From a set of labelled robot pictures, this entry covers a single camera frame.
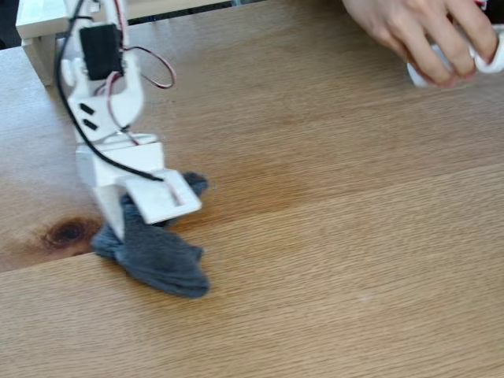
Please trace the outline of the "person's hand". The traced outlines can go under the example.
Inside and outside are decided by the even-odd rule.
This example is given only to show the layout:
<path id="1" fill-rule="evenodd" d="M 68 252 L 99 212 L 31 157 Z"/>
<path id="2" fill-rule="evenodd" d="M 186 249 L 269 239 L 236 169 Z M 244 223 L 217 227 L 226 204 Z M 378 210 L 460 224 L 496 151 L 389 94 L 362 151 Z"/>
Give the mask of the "person's hand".
<path id="1" fill-rule="evenodd" d="M 475 1 L 344 1 L 346 11 L 378 43 L 438 87 L 476 72 L 472 46 L 487 62 L 498 36 Z"/>

